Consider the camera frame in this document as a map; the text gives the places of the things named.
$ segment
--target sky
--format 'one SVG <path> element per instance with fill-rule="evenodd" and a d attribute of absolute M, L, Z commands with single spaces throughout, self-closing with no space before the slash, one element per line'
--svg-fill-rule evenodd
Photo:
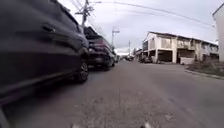
<path fill-rule="evenodd" d="M 217 31 L 212 14 L 224 0 L 89 0 L 94 11 L 88 18 L 86 25 L 93 26 L 98 33 L 109 42 L 112 38 L 112 29 L 119 30 L 114 38 L 117 51 L 124 54 L 128 52 L 128 42 L 131 48 L 141 48 L 142 41 L 148 31 L 172 33 L 186 37 L 215 42 Z M 81 8 L 84 0 L 59 0 L 71 10 L 73 16 L 81 23 L 81 16 L 75 15 L 77 8 Z M 197 19 L 203 23 L 195 22 L 183 17 L 155 11 L 146 8 L 114 4 L 122 2 L 137 4 L 150 8 L 174 12 L 185 17 Z"/>

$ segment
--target building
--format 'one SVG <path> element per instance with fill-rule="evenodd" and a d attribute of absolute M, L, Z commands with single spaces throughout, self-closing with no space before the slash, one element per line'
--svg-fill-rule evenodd
<path fill-rule="evenodd" d="M 218 59 L 218 45 L 184 36 L 149 32 L 143 41 L 143 54 L 154 62 L 190 64 L 195 60 Z"/>
<path fill-rule="evenodd" d="M 214 12 L 219 42 L 220 61 L 224 61 L 224 3 Z"/>

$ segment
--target street lamp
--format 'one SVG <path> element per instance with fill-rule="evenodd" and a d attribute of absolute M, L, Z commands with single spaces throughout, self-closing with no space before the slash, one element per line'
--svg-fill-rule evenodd
<path fill-rule="evenodd" d="M 114 45 L 114 36 L 116 33 L 120 33 L 119 30 L 114 30 L 115 27 L 113 27 L 112 29 L 112 41 L 111 41 L 111 45 L 113 46 Z"/>

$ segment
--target parked car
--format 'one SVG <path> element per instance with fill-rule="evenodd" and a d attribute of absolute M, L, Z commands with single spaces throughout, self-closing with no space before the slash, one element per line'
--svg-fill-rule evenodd
<path fill-rule="evenodd" d="M 86 27 L 84 32 L 89 41 L 88 64 L 100 66 L 106 71 L 110 70 L 115 65 L 113 47 L 106 39 L 98 35 L 93 28 Z"/>
<path fill-rule="evenodd" d="M 152 63 L 152 57 L 151 56 L 142 56 L 138 60 L 140 63 Z"/>
<path fill-rule="evenodd" d="M 152 57 L 151 56 L 145 57 L 144 63 L 152 63 Z"/>
<path fill-rule="evenodd" d="M 88 78 L 88 41 L 56 0 L 1 0 L 0 105 L 50 81 Z"/>
<path fill-rule="evenodd" d="M 134 57 L 133 57 L 133 56 L 127 56 L 125 59 L 126 59 L 127 61 L 133 61 L 133 60 L 134 60 Z"/>

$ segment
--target car wheel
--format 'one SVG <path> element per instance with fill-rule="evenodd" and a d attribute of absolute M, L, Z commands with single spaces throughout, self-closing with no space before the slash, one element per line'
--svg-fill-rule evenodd
<path fill-rule="evenodd" d="M 111 66 L 114 67 L 115 66 L 115 63 L 113 63 Z"/>
<path fill-rule="evenodd" d="M 80 70 L 77 74 L 77 80 L 79 83 L 84 83 L 88 80 L 89 69 L 86 60 L 82 60 Z"/>
<path fill-rule="evenodd" d="M 110 65 L 109 64 L 103 65 L 103 69 L 104 69 L 104 71 L 109 71 L 110 70 Z"/>

